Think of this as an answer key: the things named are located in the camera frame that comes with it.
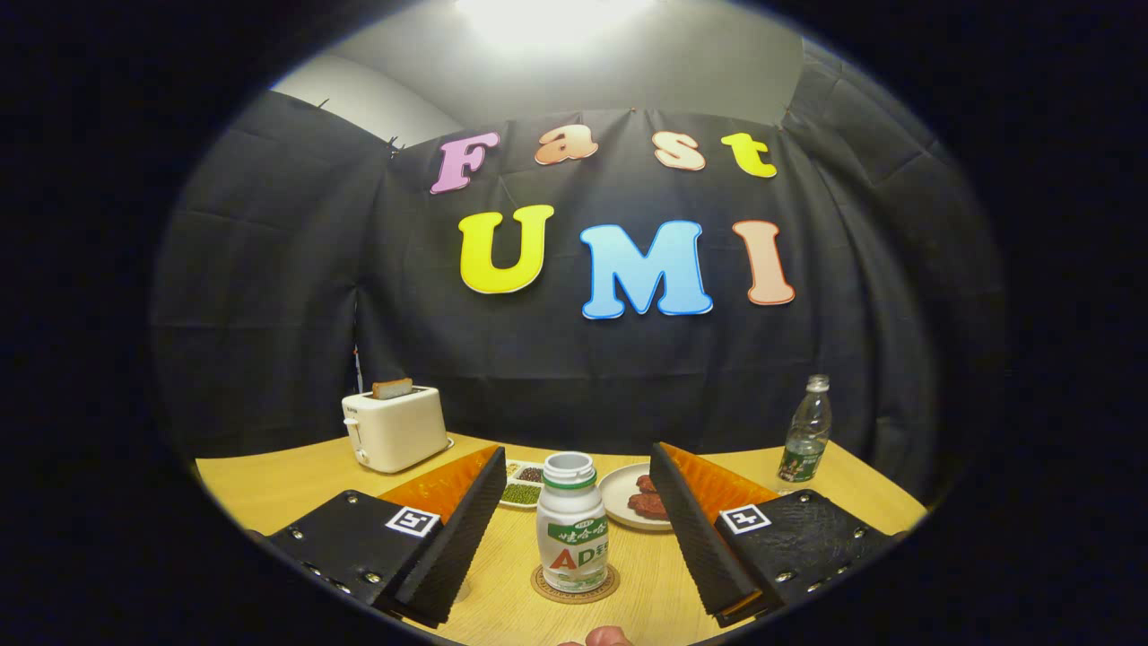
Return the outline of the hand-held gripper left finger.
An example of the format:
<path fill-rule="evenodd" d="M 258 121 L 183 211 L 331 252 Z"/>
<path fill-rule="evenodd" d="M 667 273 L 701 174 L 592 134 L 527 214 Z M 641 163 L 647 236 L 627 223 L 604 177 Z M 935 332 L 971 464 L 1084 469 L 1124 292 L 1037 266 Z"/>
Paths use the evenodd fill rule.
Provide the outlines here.
<path fill-rule="evenodd" d="M 383 495 L 334 495 L 267 545 L 360 604 L 435 628 L 448 620 L 505 485 L 505 450 L 484 447 Z"/>

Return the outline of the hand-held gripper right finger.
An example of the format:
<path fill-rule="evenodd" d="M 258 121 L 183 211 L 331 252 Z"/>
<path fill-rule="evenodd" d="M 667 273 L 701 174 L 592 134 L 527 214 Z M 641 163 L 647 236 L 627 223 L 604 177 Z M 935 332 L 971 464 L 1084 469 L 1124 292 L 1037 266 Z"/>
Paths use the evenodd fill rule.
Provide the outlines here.
<path fill-rule="evenodd" d="M 898 540 L 808 488 L 777 495 L 665 442 L 649 477 L 722 628 L 821 596 Z"/>

